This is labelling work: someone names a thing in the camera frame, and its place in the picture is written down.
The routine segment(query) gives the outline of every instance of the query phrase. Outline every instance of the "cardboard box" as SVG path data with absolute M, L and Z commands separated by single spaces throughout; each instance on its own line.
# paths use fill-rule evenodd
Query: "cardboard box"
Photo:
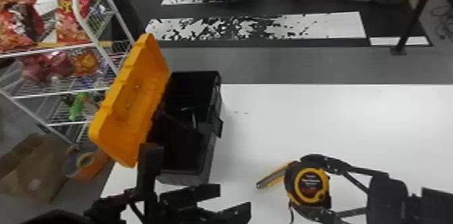
M 0 193 L 50 202 L 67 179 L 62 174 L 67 147 L 52 135 L 27 136 L 0 157 Z

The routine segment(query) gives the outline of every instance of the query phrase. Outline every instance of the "yellow toolbox lid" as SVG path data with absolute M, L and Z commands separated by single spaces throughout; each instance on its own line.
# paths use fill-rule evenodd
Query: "yellow toolbox lid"
M 156 40 L 141 35 L 90 124 L 91 141 L 118 163 L 134 167 L 168 80 Z

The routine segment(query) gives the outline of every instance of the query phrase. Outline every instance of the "black pole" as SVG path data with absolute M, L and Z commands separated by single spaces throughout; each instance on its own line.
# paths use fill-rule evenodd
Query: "black pole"
M 407 28 L 404 30 L 400 37 L 400 41 L 395 47 L 391 48 L 392 55 L 406 55 L 406 53 L 404 52 L 404 47 L 406 46 L 407 39 L 409 39 L 409 35 L 411 34 L 415 24 L 417 24 L 417 22 L 419 21 L 421 12 L 425 9 L 427 2 L 428 0 L 419 0 L 412 13 L 411 20 L 409 21 Z

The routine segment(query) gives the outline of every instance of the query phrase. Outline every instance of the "toolbox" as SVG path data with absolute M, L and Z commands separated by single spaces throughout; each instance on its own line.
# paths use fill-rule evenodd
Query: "toolbox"
M 151 34 L 131 49 L 101 103 L 88 135 L 126 167 L 134 167 L 141 143 L 164 147 L 158 181 L 208 183 L 217 137 L 221 137 L 221 78 L 215 71 L 174 72 Z

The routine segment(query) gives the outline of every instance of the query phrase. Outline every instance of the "red snack bag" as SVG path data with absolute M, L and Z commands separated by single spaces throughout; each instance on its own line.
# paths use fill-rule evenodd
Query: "red snack bag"
M 80 14 L 85 18 L 90 9 L 91 0 L 79 0 Z M 84 43 L 90 38 L 79 25 L 72 12 L 72 0 L 58 0 L 59 7 L 55 10 L 57 20 L 57 40 L 59 43 Z
M 74 66 L 65 51 L 55 51 L 45 55 L 52 73 L 59 78 L 66 78 L 74 73 Z
M 0 49 L 33 45 L 44 33 L 44 22 L 33 7 L 36 0 L 0 0 Z
M 74 72 L 74 66 L 65 51 L 18 57 L 24 64 L 22 76 L 43 86 L 53 76 L 66 78 Z

